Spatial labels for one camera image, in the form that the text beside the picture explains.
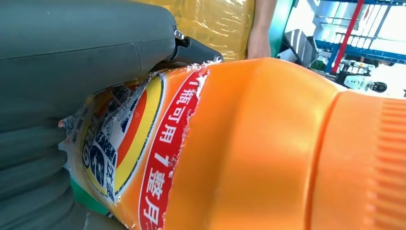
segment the machinery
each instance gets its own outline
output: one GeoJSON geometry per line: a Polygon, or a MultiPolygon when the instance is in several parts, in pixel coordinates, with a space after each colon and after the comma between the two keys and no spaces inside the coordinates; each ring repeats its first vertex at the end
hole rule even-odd
{"type": "Polygon", "coordinates": [[[75,203],[58,121],[108,86],[221,54],[127,0],[3,0],[0,31],[0,229],[123,229],[75,203]]]}

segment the orange plastic bottle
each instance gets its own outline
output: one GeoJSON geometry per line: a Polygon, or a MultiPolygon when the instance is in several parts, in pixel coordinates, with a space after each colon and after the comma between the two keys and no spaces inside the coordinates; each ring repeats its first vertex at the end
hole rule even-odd
{"type": "Polygon", "coordinates": [[[261,59],[161,73],[130,114],[120,163],[100,143],[69,159],[130,229],[406,229],[405,100],[261,59]]]}

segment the yellow stripe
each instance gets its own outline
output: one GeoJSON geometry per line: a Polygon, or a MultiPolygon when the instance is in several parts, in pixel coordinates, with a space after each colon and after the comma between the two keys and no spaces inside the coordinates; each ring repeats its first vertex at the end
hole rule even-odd
{"type": "Polygon", "coordinates": [[[124,185],[126,180],[131,176],[136,161],[143,150],[145,140],[149,130],[154,123],[155,113],[159,107],[159,102],[162,94],[162,85],[160,78],[154,78],[146,87],[147,102],[145,110],[138,126],[138,130],[134,136],[128,153],[124,157],[120,166],[116,169],[114,190],[118,191],[124,185]]]}

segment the human hand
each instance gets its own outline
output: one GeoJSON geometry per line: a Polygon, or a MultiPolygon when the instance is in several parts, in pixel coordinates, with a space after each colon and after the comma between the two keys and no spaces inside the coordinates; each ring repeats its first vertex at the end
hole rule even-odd
{"type": "Polygon", "coordinates": [[[253,28],[247,44],[247,59],[266,58],[271,56],[267,30],[253,28]]]}

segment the blue metal rack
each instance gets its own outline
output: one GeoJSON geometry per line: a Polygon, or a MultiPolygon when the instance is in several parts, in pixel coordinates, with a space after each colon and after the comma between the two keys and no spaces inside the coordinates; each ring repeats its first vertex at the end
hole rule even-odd
{"type": "MultiPolygon", "coordinates": [[[[338,1],[338,2],[350,2],[350,3],[358,2],[358,0],[324,0],[324,1],[338,1]]],[[[364,4],[402,6],[403,4],[406,4],[406,0],[365,0],[364,4]]]]}
{"type": "MultiPolygon", "coordinates": [[[[316,40],[317,48],[329,51],[332,54],[335,54],[337,52],[339,45],[340,44],[316,40]]],[[[347,46],[345,53],[350,54],[350,55],[359,56],[359,57],[376,59],[376,60],[380,60],[380,61],[389,61],[389,62],[393,62],[393,63],[406,64],[406,55],[403,55],[403,54],[395,54],[395,53],[384,52],[384,51],[380,51],[380,50],[358,48],[358,47],[354,47],[354,46],[350,46],[350,45],[347,46]]],[[[331,68],[331,64],[333,63],[333,61],[334,61],[333,58],[331,58],[329,60],[330,65],[327,65],[327,68],[329,66],[331,68]]]]}

